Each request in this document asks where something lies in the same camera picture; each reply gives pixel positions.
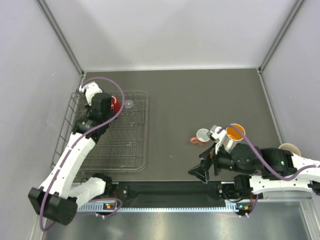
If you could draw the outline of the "red mug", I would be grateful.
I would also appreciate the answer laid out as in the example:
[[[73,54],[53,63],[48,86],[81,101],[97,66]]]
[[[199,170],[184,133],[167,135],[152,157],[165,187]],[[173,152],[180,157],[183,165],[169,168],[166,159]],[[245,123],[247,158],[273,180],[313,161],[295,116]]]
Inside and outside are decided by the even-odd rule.
[[[111,112],[117,114],[120,111],[120,108],[121,108],[121,104],[120,104],[119,99],[116,96],[112,95],[111,96],[111,105],[110,105]]]

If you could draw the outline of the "clear plastic cup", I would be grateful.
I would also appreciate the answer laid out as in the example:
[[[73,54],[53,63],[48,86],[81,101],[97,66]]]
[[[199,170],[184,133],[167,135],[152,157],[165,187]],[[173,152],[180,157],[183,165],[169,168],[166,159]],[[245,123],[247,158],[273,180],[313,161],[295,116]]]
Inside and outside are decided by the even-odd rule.
[[[131,99],[125,100],[124,101],[124,107],[126,109],[132,109],[134,107],[134,103]]]

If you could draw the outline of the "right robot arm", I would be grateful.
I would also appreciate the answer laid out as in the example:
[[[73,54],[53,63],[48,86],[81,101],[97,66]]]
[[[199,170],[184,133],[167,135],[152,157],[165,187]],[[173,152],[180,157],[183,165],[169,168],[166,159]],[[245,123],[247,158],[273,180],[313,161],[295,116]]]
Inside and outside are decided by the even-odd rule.
[[[238,143],[230,152],[213,144],[199,155],[200,163],[188,171],[203,183],[210,180],[213,168],[237,172],[232,183],[220,184],[224,199],[243,200],[267,192],[302,191],[320,194],[320,163],[279,148],[250,147]]]

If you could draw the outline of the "small pink mug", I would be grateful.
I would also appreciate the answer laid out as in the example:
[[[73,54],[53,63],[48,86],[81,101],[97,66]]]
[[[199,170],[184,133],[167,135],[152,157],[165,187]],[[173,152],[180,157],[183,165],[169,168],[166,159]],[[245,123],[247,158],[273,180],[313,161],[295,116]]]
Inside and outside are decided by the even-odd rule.
[[[210,131],[206,128],[201,128],[196,132],[196,136],[190,139],[190,143],[198,146],[204,146],[209,142],[211,139],[208,136]]]

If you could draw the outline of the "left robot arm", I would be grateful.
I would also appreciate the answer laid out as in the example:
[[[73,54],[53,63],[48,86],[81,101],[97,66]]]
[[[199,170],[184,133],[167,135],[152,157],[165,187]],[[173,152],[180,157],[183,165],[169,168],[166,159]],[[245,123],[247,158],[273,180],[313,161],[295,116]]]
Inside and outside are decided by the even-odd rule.
[[[36,214],[61,225],[68,225],[77,210],[97,196],[103,199],[113,194],[112,179],[103,173],[95,173],[85,183],[72,187],[73,181],[85,158],[100,137],[109,128],[106,124],[115,116],[110,94],[96,93],[86,106],[86,116],[79,118],[72,129],[69,141],[56,166],[40,185],[33,187],[28,199]]]

